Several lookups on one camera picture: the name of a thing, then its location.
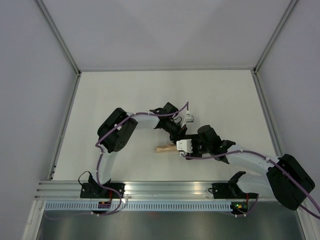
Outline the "peach cloth napkin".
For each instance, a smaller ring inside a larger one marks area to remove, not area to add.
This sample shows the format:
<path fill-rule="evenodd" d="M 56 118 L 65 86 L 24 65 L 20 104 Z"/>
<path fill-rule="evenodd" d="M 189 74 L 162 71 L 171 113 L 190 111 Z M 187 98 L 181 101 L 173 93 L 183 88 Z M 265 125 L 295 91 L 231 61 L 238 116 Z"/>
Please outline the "peach cloth napkin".
<path fill-rule="evenodd" d="M 177 147 L 175 144 L 170 143 L 166 145 L 159 145 L 155 147 L 156 153 L 169 153 L 169 152 L 177 152 Z"/>

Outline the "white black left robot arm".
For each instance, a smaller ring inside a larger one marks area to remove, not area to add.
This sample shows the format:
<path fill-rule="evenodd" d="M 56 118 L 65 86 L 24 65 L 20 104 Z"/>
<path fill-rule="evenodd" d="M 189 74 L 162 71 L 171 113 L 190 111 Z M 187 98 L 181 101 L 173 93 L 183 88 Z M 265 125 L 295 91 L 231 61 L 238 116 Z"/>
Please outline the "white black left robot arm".
<path fill-rule="evenodd" d="M 111 180 L 111 171 L 120 150 L 122 150 L 136 130 L 162 129 L 169 134 L 172 143 L 181 140 L 186 134 L 187 127 L 174 118 L 183 110 L 188 110 L 186 103 L 181 109 L 170 102 L 164 107 L 151 109 L 148 112 L 126 112 L 121 107 L 116 108 L 98 128 L 98 141 L 95 144 L 100 150 L 93 179 L 96 181 L 91 191 L 98 198 L 104 198 L 109 193 L 108 181 Z"/>

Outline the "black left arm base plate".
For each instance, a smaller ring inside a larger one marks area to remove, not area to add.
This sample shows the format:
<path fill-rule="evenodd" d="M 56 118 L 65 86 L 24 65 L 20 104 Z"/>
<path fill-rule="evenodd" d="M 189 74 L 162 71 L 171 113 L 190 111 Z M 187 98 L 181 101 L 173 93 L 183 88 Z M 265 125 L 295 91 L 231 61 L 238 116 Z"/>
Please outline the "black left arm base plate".
<path fill-rule="evenodd" d="M 118 191 L 123 197 L 125 193 L 125 184 L 122 182 L 111 182 L 106 184 L 107 188 Z M 99 185 L 92 186 L 92 184 L 85 182 L 82 184 L 80 191 L 81 199 L 119 199 L 119 195 L 112 190 L 101 188 Z"/>

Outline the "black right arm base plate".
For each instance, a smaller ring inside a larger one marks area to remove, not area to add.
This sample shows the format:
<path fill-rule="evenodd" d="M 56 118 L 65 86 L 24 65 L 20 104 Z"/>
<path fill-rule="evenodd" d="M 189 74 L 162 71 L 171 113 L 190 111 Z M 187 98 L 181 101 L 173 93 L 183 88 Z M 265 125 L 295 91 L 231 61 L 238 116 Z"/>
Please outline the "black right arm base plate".
<path fill-rule="evenodd" d="M 245 193 L 236 184 L 227 182 L 212 183 L 208 192 L 213 194 L 214 199 L 229 199 L 229 200 L 246 200 L 247 198 L 256 199 L 256 193 Z"/>

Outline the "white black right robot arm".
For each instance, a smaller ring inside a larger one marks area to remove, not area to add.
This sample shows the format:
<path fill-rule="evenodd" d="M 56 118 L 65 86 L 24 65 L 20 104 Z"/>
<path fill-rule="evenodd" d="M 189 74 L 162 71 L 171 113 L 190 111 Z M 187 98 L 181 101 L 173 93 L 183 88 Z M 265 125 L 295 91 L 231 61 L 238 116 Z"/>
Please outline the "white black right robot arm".
<path fill-rule="evenodd" d="M 229 194 L 236 199 L 245 194 L 275 198 L 287 209 L 296 210 L 316 186 L 292 155 L 271 156 L 246 149 L 221 139 L 210 125 L 184 136 L 177 148 L 187 160 L 214 159 L 243 168 L 227 184 Z"/>

